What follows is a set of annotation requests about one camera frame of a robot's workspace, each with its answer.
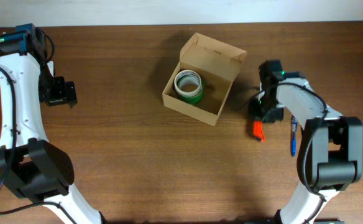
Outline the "orange utility knife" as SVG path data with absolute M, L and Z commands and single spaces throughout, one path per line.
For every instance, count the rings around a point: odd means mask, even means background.
M 265 134 L 264 134 L 264 131 L 263 131 L 263 124 L 262 124 L 262 122 L 260 120 L 254 120 L 253 121 L 252 135 L 256 140 L 258 140 L 260 142 L 265 141 Z

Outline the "blue pen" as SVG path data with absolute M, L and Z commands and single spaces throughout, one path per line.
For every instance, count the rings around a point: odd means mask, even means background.
M 296 134 L 297 134 L 298 123 L 294 116 L 291 117 L 291 141 L 290 141 L 290 152 L 292 157 L 296 155 Z

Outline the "brown cardboard box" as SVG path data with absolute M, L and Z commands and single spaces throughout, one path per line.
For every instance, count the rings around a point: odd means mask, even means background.
M 247 52 L 203 34 L 195 33 L 181 48 L 179 61 L 163 92 L 163 105 L 211 126 L 215 126 L 239 74 Z M 197 103 L 177 93 L 177 74 L 192 70 L 202 81 Z

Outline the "green tape roll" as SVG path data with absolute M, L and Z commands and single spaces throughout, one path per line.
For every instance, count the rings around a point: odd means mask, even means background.
M 195 83 L 177 85 L 175 89 L 178 93 L 179 99 L 191 105 L 197 104 L 201 100 L 204 93 L 203 86 L 196 85 Z

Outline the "cream masking tape roll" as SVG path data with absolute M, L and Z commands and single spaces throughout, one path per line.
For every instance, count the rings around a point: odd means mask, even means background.
M 198 95 L 202 90 L 201 77 L 193 70 L 178 72 L 173 85 L 179 95 L 189 98 Z

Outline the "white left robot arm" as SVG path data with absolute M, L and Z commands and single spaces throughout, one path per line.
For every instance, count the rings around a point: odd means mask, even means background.
M 33 24 L 0 35 L 0 187 L 49 208 L 65 223 L 104 223 L 75 185 L 69 155 L 51 144 L 42 103 L 77 103 L 75 84 L 55 74 L 51 38 Z

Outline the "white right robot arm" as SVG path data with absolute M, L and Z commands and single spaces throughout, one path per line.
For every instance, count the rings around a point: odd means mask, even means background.
M 300 72 L 286 72 L 278 60 L 259 66 L 260 90 L 247 102 L 253 136 L 289 110 L 301 129 L 296 150 L 299 183 L 290 201 L 268 223 L 314 223 L 325 205 L 362 177 L 363 125 L 332 109 Z

